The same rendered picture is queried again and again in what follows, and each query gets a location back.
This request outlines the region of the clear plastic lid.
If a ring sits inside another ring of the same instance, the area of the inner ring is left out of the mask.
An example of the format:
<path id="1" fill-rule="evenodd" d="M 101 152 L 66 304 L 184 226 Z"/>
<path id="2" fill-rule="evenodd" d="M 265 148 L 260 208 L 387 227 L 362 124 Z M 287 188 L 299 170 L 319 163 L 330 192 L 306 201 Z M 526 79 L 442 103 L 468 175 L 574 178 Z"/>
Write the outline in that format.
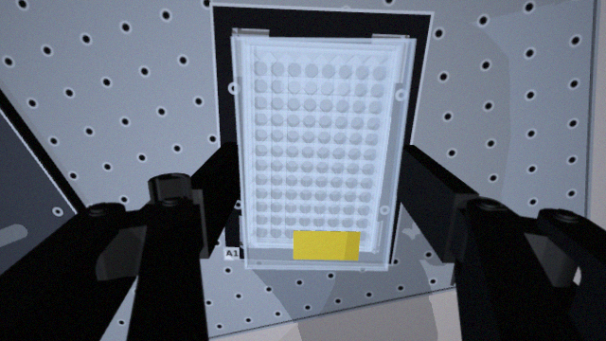
<path id="1" fill-rule="evenodd" d="M 416 43 L 231 40 L 244 269 L 388 271 Z"/>

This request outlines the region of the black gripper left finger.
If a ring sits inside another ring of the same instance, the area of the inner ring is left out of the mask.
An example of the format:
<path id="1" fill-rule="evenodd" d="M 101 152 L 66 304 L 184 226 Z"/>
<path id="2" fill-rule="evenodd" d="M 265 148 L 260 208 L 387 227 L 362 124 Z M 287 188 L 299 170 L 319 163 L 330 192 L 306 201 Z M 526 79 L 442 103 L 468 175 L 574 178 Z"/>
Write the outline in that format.
<path id="1" fill-rule="evenodd" d="M 100 341 L 137 276 L 126 341 L 209 341 L 200 259 L 241 194 L 238 144 L 148 187 L 140 209 L 91 205 L 0 275 L 0 341 Z"/>

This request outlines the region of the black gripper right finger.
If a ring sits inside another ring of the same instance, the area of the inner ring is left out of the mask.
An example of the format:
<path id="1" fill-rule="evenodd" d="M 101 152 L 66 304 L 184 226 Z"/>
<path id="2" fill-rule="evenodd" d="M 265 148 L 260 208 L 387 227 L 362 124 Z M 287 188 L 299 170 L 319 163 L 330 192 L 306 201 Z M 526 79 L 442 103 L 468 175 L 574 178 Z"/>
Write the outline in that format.
<path id="1" fill-rule="evenodd" d="M 462 341 L 606 341 L 605 229 L 561 208 L 519 216 L 415 145 L 403 145 L 397 197 L 454 263 Z"/>

